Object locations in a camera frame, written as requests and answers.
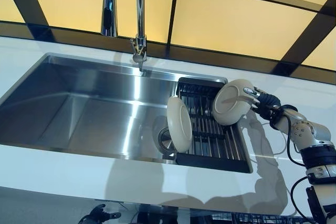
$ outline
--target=faucet handle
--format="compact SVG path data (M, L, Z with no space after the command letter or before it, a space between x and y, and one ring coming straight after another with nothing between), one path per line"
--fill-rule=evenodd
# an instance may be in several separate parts
M131 39L131 46L132 46L132 50L133 50L133 55L137 55L137 51L136 51L136 48L135 48L135 42L134 42L134 39Z
M136 42L134 41L134 39L131 39L131 46L132 46L132 50L133 50L133 60L136 63L141 63L146 61L146 47L141 47L141 49L139 49L139 46L136 45Z

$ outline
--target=sink basin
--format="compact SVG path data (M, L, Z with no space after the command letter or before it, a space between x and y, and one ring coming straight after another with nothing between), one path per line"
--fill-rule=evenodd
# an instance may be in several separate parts
M0 143L174 163L155 141L180 77L46 55L0 99Z

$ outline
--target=black cable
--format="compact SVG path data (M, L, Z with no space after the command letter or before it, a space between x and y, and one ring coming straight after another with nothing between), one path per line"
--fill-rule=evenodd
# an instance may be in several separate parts
M130 222L130 224L132 224L133 223L133 220L134 220L134 217L137 215L139 213L139 211L137 211L134 215L133 215L133 217L132 217L132 219L131 219L131 222Z
M289 160L291 160L294 164L296 164L296 165L300 165L300 166L304 166L304 167L305 167L304 164L301 164L301 163L296 162L296 161L291 157L291 155L290 155L290 149L289 149L289 147L290 147L290 136L291 136L291 134L292 134L292 124L291 124L291 122L290 122L290 118L289 118L288 115L284 115L284 117L286 117L286 118L287 118L287 121L288 121L288 135L287 135L287 155L288 155L288 158L289 158Z
M126 206L124 206L122 203L118 202L118 204L119 204L120 206L122 206L123 208L125 208L127 211L129 211L129 209L128 209Z
M293 143L293 145L294 145L294 150L295 150L295 152L301 154L301 152L299 152L298 149L296 148L295 143Z
M280 133L281 133L283 139L285 140L285 146L284 146L284 149L283 149L281 152L273 153L273 156L275 156L275 155L280 155L280 154L284 153L284 152L286 151L286 148L287 148L286 137L284 136L283 132L280 131Z
M292 188L291 188L291 190L290 190L290 200L292 201L292 204L293 204L295 210L296 210L296 211L303 217L303 219L304 219L305 221L307 221L307 222L309 222L309 223L311 223L311 224L317 224L316 222L312 222L312 221L308 220L308 218L307 218L305 215L303 215L303 213L301 213L301 211L300 211L300 210L298 209L298 207L296 206L295 201L294 201L294 198L293 198L293 192L294 192L295 187L296 187L301 181L305 180L306 178L307 178L307 177L303 177L303 178L299 179L298 181L296 181L296 182L294 183L294 185L292 186Z

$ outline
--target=black dish rack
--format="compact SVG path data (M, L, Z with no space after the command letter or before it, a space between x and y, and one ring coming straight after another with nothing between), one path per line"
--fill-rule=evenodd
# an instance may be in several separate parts
M238 212L223 212L209 216L210 222L198 221L198 223L217 224L304 224L303 218L296 216L257 215Z
M224 83L180 78L176 95L186 105L193 140L186 153L177 153L180 165L251 173L246 146L237 124L219 125L212 117L212 103Z

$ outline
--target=faucet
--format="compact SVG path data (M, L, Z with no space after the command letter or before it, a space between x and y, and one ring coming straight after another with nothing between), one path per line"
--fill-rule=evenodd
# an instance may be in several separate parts
M133 60L139 64L142 71L143 62L147 59L145 30L144 0L136 0L136 11L138 18L138 33L135 40L131 39L133 49ZM101 34L109 37L118 36L117 22L117 0L103 0Z

